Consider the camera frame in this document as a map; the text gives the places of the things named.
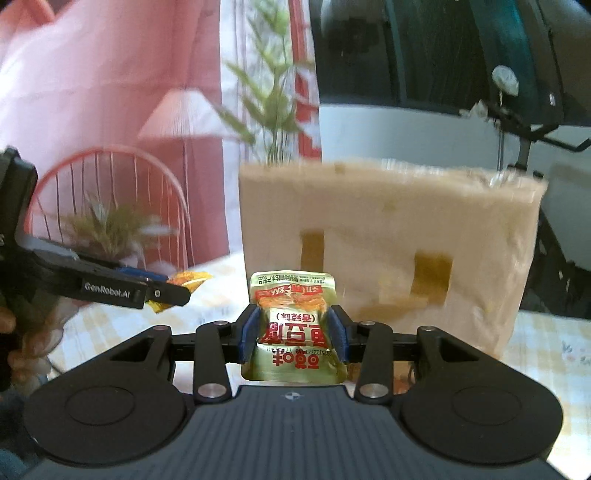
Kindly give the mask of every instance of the red stripe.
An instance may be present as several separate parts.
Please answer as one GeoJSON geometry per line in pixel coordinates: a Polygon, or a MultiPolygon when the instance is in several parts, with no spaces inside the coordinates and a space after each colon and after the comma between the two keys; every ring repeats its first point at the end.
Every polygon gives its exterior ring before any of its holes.
{"type": "MultiPolygon", "coordinates": [[[[306,35],[304,33],[304,12],[300,0],[289,0],[291,20],[291,48],[294,61],[306,60],[306,35]]],[[[303,98],[309,98],[308,84],[299,74],[295,75],[295,91],[303,98]]],[[[311,118],[311,109],[308,105],[297,102],[295,117],[299,122],[308,122],[311,118]]],[[[320,149],[312,147],[312,140],[304,133],[298,136],[300,155],[304,158],[320,160],[322,153],[320,149]]]]}

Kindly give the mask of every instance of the table surface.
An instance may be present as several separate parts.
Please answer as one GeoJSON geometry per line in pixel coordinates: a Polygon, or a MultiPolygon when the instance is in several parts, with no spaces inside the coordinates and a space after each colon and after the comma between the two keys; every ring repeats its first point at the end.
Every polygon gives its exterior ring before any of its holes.
{"type": "MultiPolygon", "coordinates": [[[[234,321],[248,304],[242,254],[219,258],[196,270],[207,271],[213,278],[182,308],[160,314],[149,307],[92,305],[82,310],[66,325],[61,344],[50,355],[52,362],[67,371],[154,325],[169,325],[173,334],[179,334],[214,320],[234,321]]],[[[502,361],[558,397],[564,424],[548,461],[568,478],[586,480],[591,473],[591,322],[519,312],[502,361]]],[[[244,380],[239,365],[229,364],[228,373],[234,393],[241,384],[264,384],[244,380]]],[[[178,362],[173,383],[189,393],[192,376],[192,362],[178,362]]]]}

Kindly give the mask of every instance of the snack packet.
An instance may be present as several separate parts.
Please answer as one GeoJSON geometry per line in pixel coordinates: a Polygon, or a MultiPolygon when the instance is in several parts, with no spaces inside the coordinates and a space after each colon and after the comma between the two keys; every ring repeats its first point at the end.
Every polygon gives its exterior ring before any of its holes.
{"type": "Polygon", "coordinates": [[[251,301],[261,307],[261,334],[247,380],[337,384],[345,380],[326,335],[326,311],[336,300],[335,280],[325,273],[276,271],[251,277],[251,301]]]}
{"type": "MultiPolygon", "coordinates": [[[[210,278],[212,278],[212,275],[210,275],[207,272],[192,272],[187,270],[184,272],[174,274],[172,277],[168,279],[167,283],[187,287],[189,289],[189,292],[193,294],[195,290],[197,290],[203,284],[203,282],[210,278]]],[[[167,303],[160,303],[159,301],[154,300],[149,300],[147,304],[150,305],[150,307],[152,307],[153,311],[155,311],[156,313],[161,313],[164,310],[167,310],[170,307],[172,307],[172,305],[169,305],[167,303]]]]}

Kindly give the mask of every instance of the green leaves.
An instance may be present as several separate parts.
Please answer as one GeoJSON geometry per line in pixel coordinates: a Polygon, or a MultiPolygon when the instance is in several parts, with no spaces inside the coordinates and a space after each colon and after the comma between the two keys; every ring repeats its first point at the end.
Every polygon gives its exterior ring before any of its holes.
{"type": "Polygon", "coordinates": [[[110,260],[131,254],[141,257],[144,248],[153,246],[154,239],[178,235],[174,228],[162,225],[160,217],[143,215],[136,206],[104,205],[88,194],[85,198],[87,213],[68,216],[64,221],[70,242],[82,251],[110,260]]]}
{"type": "Polygon", "coordinates": [[[248,18],[252,41],[265,74],[263,82],[254,79],[238,65],[226,65],[243,87],[242,104],[251,127],[256,124],[262,135],[256,137],[246,123],[232,113],[219,110],[220,117],[251,147],[264,147],[267,163],[278,164],[291,158],[293,135],[302,131],[296,121],[296,100],[285,92],[285,85],[293,83],[296,72],[314,71],[310,60],[292,61],[290,13],[277,0],[254,0],[256,13],[248,18]],[[267,87],[268,80],[272,88],[267,87]],[[257,145],[257,138],[262,145],[257,145]]]}
{"type": "Polygon", "coordinates": [[[262,102],[265,99],[265,94],[262,92],[256,82],[248,76],[246,71],[244,71],[238,65],[230,62],[226,62],[226,66],[232,71],[234,75],[236,75],[236,77],[238,77],[238,80],[240,80],[250,89],[252,96],[255,99],[257,99],[259,102],[262,102]]]}
{"type": "Polygon", "coordinates": [[[265,5],[259,4],[256,6],[257,13],[263,17],[271,31],[280,37],[285,37],[290,27],[289,12],[279,9],[279,5],[275,2],[264,3],[265,5]]]}
{"type": "Polygon", "coordinates": [[[232,112],[223,108],[217,108],[217,114],[226,122],[226,124],[234,130],[241,138],[241,140],[251,147],[256,143],[255,136],[250,132],[248,127],[241,122],[232,112]]]}

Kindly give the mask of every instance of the circular pad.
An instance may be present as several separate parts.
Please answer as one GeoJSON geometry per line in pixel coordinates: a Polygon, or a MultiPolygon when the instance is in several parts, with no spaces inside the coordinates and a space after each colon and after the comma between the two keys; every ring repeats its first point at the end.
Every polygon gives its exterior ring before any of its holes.
{"type": "Polygon", "coordinates": [[[507,465],[547,455],[563,420],[556,397],[504,365],[480,363],[446,366],[418,382],[402,403],[404,426],[439,455],[464,463],[507,465]]]}
{"type": "Polygon", "coordinates": [[[183,396],[156,374],[124,362],[80,373],[56,378],[25,406],[29,435],[55,460],[87,466],[126,462],[166,444],[179,430],[183,396]]]}
{"type": "Polygon", "coordinates": [[[91,387],[72,395],[66,411],[79,423],[101,426],[123,420],[134,405],[133,394],[123,388],[91,387]]]}

